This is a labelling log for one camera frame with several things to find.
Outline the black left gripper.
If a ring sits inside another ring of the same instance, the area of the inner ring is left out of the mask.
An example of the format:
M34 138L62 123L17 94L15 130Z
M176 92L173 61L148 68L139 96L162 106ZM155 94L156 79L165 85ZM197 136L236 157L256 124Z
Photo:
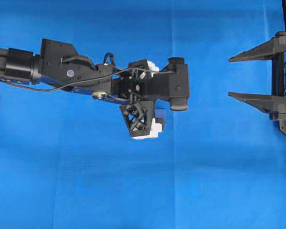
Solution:
M131 62L128 68L148 71L130 69L118 74L119 77L112 80L111 94L120 98L120 110L131 138L135 140L157 138L164 130L166 121L155 116L155 100L140 100L140 93L143 91L143 83L153 78L160 69L155 63L146 59Z

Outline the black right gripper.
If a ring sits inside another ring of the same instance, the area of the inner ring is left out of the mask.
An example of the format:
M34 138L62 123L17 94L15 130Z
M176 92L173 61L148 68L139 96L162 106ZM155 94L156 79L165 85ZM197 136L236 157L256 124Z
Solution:
M271 40L231 57L229 62L270 59L272 95L229 92L228 96L269 114L270 120L279 122L279 129L286 136L286 31L277 32Z

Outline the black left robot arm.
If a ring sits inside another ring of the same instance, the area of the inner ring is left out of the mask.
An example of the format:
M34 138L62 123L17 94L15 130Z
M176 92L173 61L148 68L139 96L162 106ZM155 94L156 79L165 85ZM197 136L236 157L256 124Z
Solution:
M136 140L157 138L164 130L165 120L156 116L156 100L148 94L147 84L169 72L146 59L119 68L110 52L95 64L72 44L47 39L42 40L39 54L0 48L0 82L26 90L44 83L51 92L86 94L117 104Z

